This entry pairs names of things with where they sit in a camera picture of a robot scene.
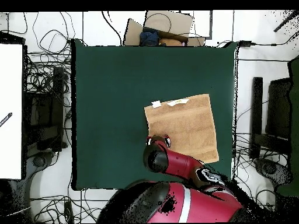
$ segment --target green table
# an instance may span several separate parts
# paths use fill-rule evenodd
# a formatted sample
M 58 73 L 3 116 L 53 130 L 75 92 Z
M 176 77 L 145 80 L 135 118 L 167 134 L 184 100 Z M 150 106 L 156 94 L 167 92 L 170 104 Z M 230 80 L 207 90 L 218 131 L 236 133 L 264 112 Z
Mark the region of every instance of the green table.
M 230 177 L 236 47 L 85 47 L 75 40 L 72 187 L 179 181 L 150 172 L 142 163 L 148 135 L 144 107 L 203 93 L 210 95 L 220 157 L 211 165 Z

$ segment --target cardboard box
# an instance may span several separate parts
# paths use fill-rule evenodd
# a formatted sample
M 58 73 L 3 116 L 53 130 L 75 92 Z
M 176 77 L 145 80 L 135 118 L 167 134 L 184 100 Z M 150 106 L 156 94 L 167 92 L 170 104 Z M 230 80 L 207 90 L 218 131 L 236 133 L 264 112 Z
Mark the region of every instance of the cardboard box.
M 149 10 L 145 15 L 142 25 L 128 20 L 127 30 L 124 36 L 125 46 L 139 46 L 140 33 L 144 27 L 159 30 L 159 37 L 175 39 L 187 43 L 187 46 L 203 46 L 204 37 L 190 37 L 189 32 L 193 23 L 193 17 L 182 13 L 174 13 L 166 10 Z

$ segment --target white stripe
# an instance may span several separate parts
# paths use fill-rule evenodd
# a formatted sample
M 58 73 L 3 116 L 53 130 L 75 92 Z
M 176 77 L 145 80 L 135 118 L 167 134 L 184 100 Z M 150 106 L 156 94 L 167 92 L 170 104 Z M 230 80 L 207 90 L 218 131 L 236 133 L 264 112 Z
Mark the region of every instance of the white stripe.
M 190 189 L 184 187 L 184 203 L 182 208 L 182 213 L 180 214 L 179 223 L 186 223 L 190 211 L 191 205 L 191 192 Z

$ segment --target blue cloth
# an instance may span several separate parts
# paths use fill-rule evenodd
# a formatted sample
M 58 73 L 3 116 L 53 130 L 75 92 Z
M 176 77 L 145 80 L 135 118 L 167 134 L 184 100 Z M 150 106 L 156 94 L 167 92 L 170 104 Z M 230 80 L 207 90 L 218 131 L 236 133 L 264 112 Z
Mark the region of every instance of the blue cloth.
M 150 33 L 148 31 L 140 33 L 140 46 L 158 46 L 159 35 L 157 32 Z

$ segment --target white board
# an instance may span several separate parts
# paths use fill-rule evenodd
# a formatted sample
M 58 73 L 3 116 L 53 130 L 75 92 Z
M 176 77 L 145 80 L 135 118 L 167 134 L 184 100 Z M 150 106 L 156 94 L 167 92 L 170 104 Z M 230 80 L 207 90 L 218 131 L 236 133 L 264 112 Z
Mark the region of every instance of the white board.
M 22 45 L 0 44 L 0 179 L 21 179 Z

